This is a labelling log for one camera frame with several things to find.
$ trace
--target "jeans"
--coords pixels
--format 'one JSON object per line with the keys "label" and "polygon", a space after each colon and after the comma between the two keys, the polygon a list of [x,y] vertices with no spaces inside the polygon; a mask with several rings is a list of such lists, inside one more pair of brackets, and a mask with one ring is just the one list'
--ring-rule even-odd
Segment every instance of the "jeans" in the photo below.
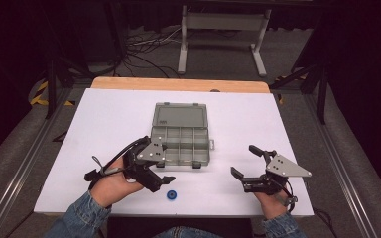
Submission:
{"label": "jeans", "polygon": [[[110,208],[106,209],[98,205],[87,191],[67,209],[62,217],[55,221],[45,237],[93,237],[107,220],[110,211]],[[306,237],[290,213],[272,220],[264,220],[262,224],[267,237]],[[178,226],[162,232],[154,238],[219,238],[219,236],[191,227]]]}

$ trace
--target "gray plastic tackle box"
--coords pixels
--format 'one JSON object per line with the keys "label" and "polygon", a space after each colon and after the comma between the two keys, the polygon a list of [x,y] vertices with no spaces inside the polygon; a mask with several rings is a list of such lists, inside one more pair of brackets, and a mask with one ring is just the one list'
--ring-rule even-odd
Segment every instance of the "gray plastic tackle box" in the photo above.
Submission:
{"label": "gray plastic tackle box", "polygon": [[192,166],[200,169],[209,163],[209,134],[205,104],[157,103],[151,138],[162,138],[164,166]]}

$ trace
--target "aluminum rail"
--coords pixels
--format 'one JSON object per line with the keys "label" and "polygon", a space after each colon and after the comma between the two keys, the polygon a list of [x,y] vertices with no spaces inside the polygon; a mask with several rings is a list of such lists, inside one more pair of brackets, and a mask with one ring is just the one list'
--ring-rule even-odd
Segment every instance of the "aluminum rail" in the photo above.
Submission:
{"label": "aluminum rail", "polygon": [[330,138],[326,126],[322,125],[318,119],[316,112],[317,106],[313,96],[311,94],[307,94],[304,95],[304,99],[306,104],[308,105],[312,118],[314,118],[317,129],[320,132],[323,141],[325,142],[330,158],[329,161],[332,165],[333,171],[336,174],[339,184],[342,187],[342,191],[345,195],[348,205],[351,208],[352,214],[354,215],[354,218],[357,222],[358,228],[360,229],[362,236],[377,237],[373,225],[371,224],[370,219],[367,216],[366,210],[364,209],[364,206],[361,203],[360,197],[358,196],[357,190],[355,189],[351,179],[349,178],[348,172],[346,171],[342,159],[339,156],[335,144]]}
{"label": "aluminum rail", "polygon": [[25,156],[23,162],[21,163],[11,182],[9,182],[4,195],[0,200],[0,228],[3,224],[4,219],[8,215],[9,210],[14,204],[14,201],[20,193],[20,190],[23,187],[24,182],[26,181],[30,173],[38,157],[38,154],[42,149],[42,145],[44,144],[46,136],[48,135],[50,129],[55,123],[55,120],[58,117],[58,114],[61,112],[61,109],[63,108],[64,103],[66,102],[70,92],[71,89],[62,89],[61,94],[58,98],[59,103],[56,108],[56,111],[54,112],[51,118],[45,120],[45,122],[43,123],[38,135],[36,136],[36,139],[33,142],[33,145],[30,147],[27,155]]}

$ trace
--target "denim sleeve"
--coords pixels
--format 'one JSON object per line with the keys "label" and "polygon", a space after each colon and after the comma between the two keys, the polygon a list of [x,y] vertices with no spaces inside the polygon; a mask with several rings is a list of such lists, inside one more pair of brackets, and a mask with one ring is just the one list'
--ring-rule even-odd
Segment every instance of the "denim sleeve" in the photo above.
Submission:
{"label": "denim sleeve", "polygon": [[285,213],[271,220],[264,220],[268,238],[306,238],[305,233],[299,229],[296,220],[290,213]]}
{"label": "denim sleeve", "polygon": [[98,205],[87,191],[55,221],[45,237],[93,237],[110,211]]}

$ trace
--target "person's left hand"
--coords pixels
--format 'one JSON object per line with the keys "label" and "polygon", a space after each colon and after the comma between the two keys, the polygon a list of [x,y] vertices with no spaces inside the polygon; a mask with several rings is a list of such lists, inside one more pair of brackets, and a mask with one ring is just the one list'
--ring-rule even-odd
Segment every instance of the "person's left hand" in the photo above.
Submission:
{"label": "person's left hand", "polygon": [[[123,168],[123,159],[120,157],[109,168]],[[143,188],[137,182],[129,182],[120,172],[102,178],[90,191],[92,198],[102,207],[116,203],[127,195]]]}

